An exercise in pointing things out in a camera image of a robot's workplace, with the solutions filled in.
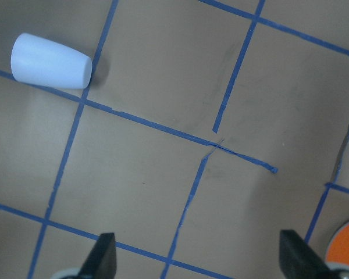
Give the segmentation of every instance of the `white cup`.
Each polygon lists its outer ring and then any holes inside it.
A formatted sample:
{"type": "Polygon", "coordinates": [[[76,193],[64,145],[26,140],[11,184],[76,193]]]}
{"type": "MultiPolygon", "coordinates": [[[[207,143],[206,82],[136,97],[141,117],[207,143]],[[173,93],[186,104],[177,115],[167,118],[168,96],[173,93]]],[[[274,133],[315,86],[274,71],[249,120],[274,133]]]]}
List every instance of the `white cup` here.
{"type": "Polygon", "coordinates": [[[27,33],[14,43],[10,64],[17,81],[49,87],[83,89],[92,73],[87,55],[27,33]]]}

